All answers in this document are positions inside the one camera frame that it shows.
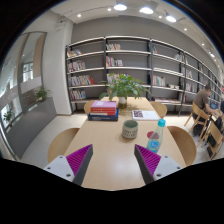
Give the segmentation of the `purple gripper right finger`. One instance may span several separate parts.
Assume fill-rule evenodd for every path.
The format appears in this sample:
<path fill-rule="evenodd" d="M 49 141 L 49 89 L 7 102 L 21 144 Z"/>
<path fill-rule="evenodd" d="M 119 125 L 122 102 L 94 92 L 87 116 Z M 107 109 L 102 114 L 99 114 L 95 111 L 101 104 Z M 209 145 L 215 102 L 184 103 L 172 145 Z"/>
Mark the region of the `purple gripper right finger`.
<path fill-rule="evenodd" d="M 145 184 L 150 184 L 182 169 L 182 166 L 168 155 L 160 156 L 140 145 L 135 145 L 134 155 Z"/>

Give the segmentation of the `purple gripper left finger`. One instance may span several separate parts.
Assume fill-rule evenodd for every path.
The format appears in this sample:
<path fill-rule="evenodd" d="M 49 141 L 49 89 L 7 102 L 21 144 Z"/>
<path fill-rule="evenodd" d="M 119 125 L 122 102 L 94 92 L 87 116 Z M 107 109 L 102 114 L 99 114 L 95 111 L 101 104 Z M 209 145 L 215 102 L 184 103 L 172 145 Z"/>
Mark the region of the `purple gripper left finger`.
<path fill-rule="evenodd" d="M 90 144 L 68 156 L 57 156 L 44 170 L 81 186 L 92 155 L 93 145 Z"/>

